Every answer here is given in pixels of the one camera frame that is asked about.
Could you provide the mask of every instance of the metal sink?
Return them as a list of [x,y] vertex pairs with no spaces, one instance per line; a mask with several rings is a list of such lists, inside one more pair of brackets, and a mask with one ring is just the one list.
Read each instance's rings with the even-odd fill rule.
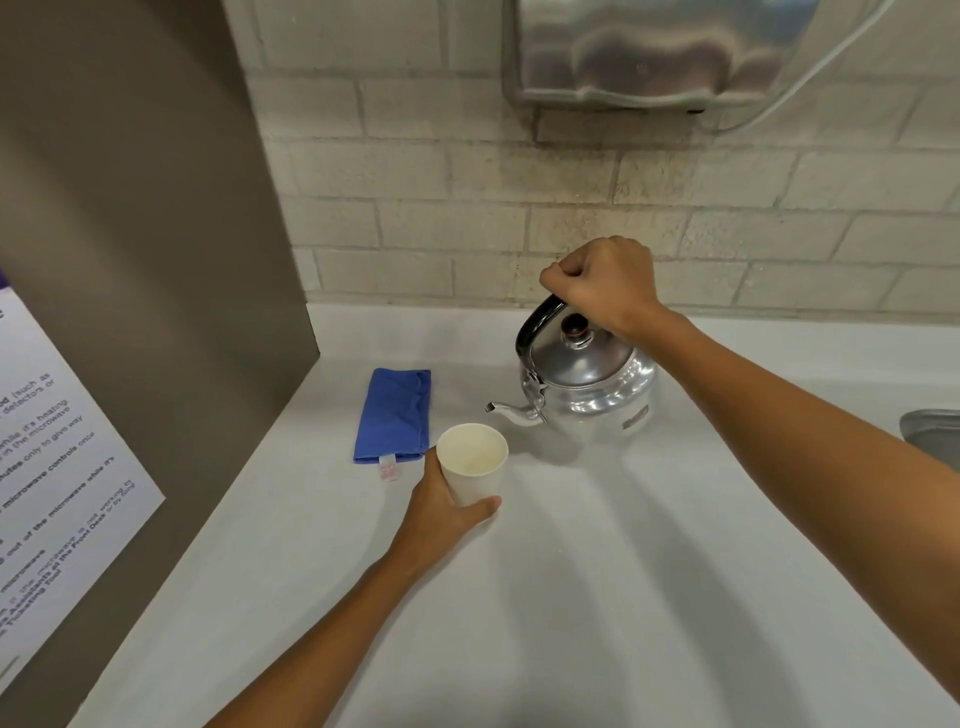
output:
[[903,439],[960,472],[960,411],[921,409],[900,418]]

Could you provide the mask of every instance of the hand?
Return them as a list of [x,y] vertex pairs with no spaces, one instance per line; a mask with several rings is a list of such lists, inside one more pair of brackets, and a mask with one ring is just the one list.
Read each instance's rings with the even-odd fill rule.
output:
[[500,496],[492,496],[466,508],[458,507],[440,470],[437,450],[432,448],[426,453],[423,478],[410,496],[407,515],[403,517],[386,559],[420,578],[475,525],[496,513],[500,502]]
[[593,323],[643,345],[654,319],[674,316],[657,299],[650,251],[628,237],[601,237],[540,274],[540,285]]

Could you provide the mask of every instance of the forearm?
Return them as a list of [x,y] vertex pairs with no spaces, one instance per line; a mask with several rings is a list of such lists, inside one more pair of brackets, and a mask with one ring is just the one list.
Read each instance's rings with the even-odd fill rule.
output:
[[317,728],[418,574],[388,556],[207,728]]
[[767,497],[960,697],[960,476],[669,316],[643,345]]

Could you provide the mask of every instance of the stainless steel hand dryer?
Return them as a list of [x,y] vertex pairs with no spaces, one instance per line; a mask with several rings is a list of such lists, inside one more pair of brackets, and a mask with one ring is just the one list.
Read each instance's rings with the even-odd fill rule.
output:
[[818,0],[506,0],[504,91],[520,104],[763,100]]

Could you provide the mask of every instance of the blue cloth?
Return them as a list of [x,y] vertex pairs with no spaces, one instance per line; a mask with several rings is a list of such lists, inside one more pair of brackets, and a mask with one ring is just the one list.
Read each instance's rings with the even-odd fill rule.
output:
[[353,447],[354,463],[419,460],[430,448],[430,370],[375,369]]

